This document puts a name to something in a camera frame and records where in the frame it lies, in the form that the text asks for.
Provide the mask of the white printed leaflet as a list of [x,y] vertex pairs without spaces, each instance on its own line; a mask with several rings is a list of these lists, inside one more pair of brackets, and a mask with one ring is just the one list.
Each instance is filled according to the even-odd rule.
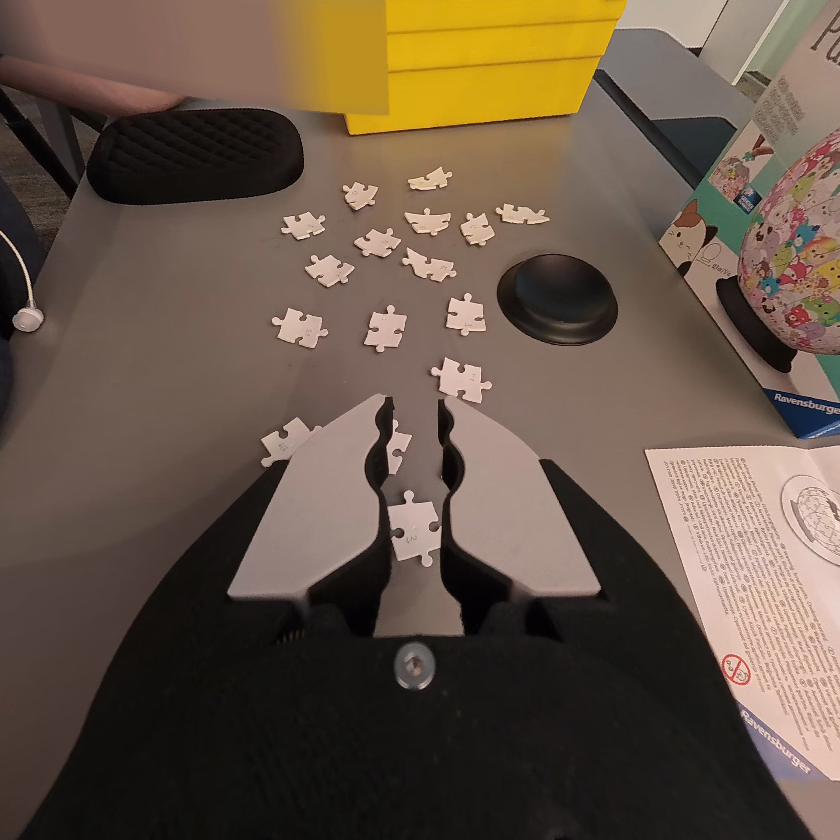
[[778,780],[839,779],[839,447],[646,451],[701,624]]

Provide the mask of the colourful puzzle box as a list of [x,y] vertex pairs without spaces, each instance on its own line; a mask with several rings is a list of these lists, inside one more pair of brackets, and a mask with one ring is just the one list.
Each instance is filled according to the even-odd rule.
[[659,241],[800,439],[839,429],[839,2]]

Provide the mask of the spread of white jigsaw pieces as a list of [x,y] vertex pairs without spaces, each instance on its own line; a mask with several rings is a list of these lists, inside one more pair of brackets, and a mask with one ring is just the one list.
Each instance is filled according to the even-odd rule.
[[[434,171],[410,178],[406,182],[411,190],[429,192],[446,188],[452,177],[452,172],[445,171],[442,166],[439,166]],[[377,191],[376,185],[364,185],[358,182],[342,186],[344,201],[355,212],[374,205]],[[509,203],[498,207],[496,213],[500,216],[500,220],[507,224],[536,225],[550,220],[542,208],[534,211],[528,206],[513,206]],[[294,237],[297,241],[305,240],[325,231],[325,219],[325,216],[314,216],[309,211],[283,217],[283,226],[280,231],[284,235]],[[426,208],[422,213],[405,213],[405,219],[415,233],[435,236],[448,227],[451,214],[433,214],[429,208]],[[494,236],[494,231],[484,213],[479,217],[468,216],[460,229],[469,245],[483,246]],[[372,229],[365,236],[355,239],[353,243],[363,256],[384,259],[401,244],[401,239],[395,237],[391,229],[384,232]],[[402,264],[411,267],[416,277],[435,282],[442,282],[457,275],[452,261],[426,257],[411,248],[406,250]],[[347,283],[353,270],[354,267],[351,264],[337,259],[334,255],[324,257],[311,255],[310,264],[305,266],[305,271],[310,278],[315,279],[325,288]],[[449,329],[456,329],[464,336],[471,332],[486,330],[483,309],[472,300],[470,294],[465,294],[463,299],[452,300],[449,306],[447,321]],[[385,312],[372,313],[364,345],[373,347],[377,353],[398,347],[404,335],[406,321],[407,316],[397,313],[392,304],[386,307]],[[277,335],[279,340],[308,349],[314,349],[318,341],[328,335],[322,327],[320,317],[292,309],[288,309],[283,318],[274,317],[271,323],[279,330]],[[286,436],[281,436],[278,431],[275,431],[261,439],[267,452],[267,456],[260,461],[263,467],[267,468],[281,460],[288,460],[319,430],[319,427],[309,429],[302,420],[296,417],[284,426],[284,430]],[[403,461],[402,456],[392,455],[392,451],[405,452],[410,441],[410,435],[394,433],[387,450],[390,474],[394,475]]]

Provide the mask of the black quilted pad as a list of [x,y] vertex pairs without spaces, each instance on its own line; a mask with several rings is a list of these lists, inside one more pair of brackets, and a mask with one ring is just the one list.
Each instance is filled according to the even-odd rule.
[[276,193],[299,179],[304,163],[297,128],[278,112],[171,110],[111,122],[86,175],[100,198],[148,206]]

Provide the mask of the person's left forearm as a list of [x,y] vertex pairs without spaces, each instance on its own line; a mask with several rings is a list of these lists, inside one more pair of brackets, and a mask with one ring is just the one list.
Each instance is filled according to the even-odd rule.
[[187,96],[62,70],[2,54],[1,84],[35,98],[109,117],[161,112]]

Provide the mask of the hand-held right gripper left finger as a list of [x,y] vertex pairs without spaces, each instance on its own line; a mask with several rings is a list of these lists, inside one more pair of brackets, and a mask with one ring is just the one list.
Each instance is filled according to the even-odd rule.
[[289,459],[228,595],[337,606],[373,631],[392,572],[382,485],[394,403],[375,394],[312,435]]

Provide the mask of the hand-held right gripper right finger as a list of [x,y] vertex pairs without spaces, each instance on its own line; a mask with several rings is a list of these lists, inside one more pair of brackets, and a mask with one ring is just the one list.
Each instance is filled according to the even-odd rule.
[[477,631],[500,602],[589,597],[601,585],[540,458],[513,432],[448,396],[438,402],[444,502],[440,571]]

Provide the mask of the yellow plastic bin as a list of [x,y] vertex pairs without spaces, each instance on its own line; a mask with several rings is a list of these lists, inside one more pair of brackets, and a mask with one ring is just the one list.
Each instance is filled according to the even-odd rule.
[[579,111],[625,1],[387,1],[390,111],[351,135]]

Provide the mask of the white hoodie drawstring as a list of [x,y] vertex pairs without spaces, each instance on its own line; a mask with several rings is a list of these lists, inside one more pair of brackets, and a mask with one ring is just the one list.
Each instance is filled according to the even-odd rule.
[[19,252],[18,248],[14,244],[14,242],[5,234],[5,232],[1,231],[1,237],[5,244],[11,249],[14,253],[14,256],[17,259],[17,262],[20,266],[20,269],[23,273],[26,289],[27,289],[27,303],[21,309],[19,309],[16,314],[12,317],[12,324],[14,325],[15,329],[20,332],[31,333],[40,328],[42,323],[45,320],[45,315],[38,307],[35,301],[35,293],[33,289],[33,281],[30,276],[28,266],[25,262],[25,259]]

